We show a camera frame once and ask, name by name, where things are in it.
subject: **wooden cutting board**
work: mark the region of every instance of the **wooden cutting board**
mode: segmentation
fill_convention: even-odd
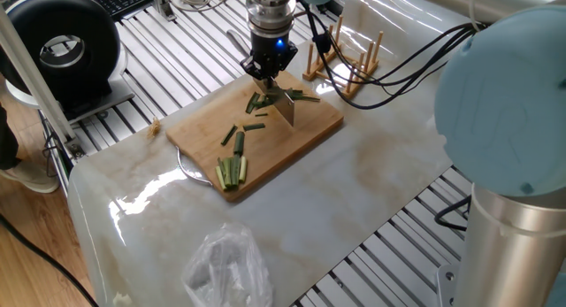
[[[167,138],[201,167],[214,188],[228,202],[239,201],[282,167],[294,162],[302,152],[316,147],[344,120],[342,113],[324,100],[320,103],[295,101],[294,127],[274,106],[247,114],[245,110],[249,99],[254,92],[261,93],[261,90],[248,76],[241,78],[249,79],[249,82],[239,89],[230,90],[230,93],[219,94],[217,99],[166,132]],[[317,96],[290,73],[281,72],[276,81],[283,89],[300,89],[307,96]],[[268,116],[256,117],[258,113],[268,113]],[[244,131],[242,126],[256,123],[264,123],[265,128],[245,132],[246,182],[240,184],[237,190],[222,191],[215,167],[218,157],[233,156],[236,135],[226,146],[220,143],[232,125],[238,126],[237,131]]]

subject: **shoe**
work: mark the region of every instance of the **shoe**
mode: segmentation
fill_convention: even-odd
[[[49,177],[45,169],[35,163],[21,161],[13,168],[14,175],[0,170],[0,175],[21,182],[26,188],[38,193],[51,193],[59,188],[57,177]]]

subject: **wooden floor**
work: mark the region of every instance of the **wooden floor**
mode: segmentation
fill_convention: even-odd
[[[42,125],[37,111],[6,94],[0,77],[0,103],[18,138],[22,159],[45,165]],[[0,177],[0,212],[31,242],[65,266],[92,294],[79,241],[60,188],[49,195]],[[0,227],[0,307],[88,306],[79,292],[51,265]]]

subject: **marble table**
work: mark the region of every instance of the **marble table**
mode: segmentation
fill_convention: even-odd
[[[352,56],[385,32],[377,74],[465,21],[422,0],[348,0],[344,14],[341,38]],[[308,44],[299,49],[287,69],[297,78]],[[431,54],[395,76],[416,70]],[[434,126],[437,81],[433,75],[375,111],[348,106],[323,81],[309,83],[343,112],[343,127],[236,204],[189,180],[164,135],[217,93],[162,119],[154,140],[141,131],[83,158],[71,173],[68,203],[96,300],[101,306],[191,306],[180,280],[184,266],[207,234],[240,222],[267,264],[274,306],[288,306],[451,165]],[[364,87],[356,101],[385,97],[380,88]]]

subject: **clear plastic bag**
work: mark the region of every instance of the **clear plastic bag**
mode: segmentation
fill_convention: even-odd
[[[270,307],[272,284],[251,231],[224,224],[204,238],[182,274],[195,307]]]

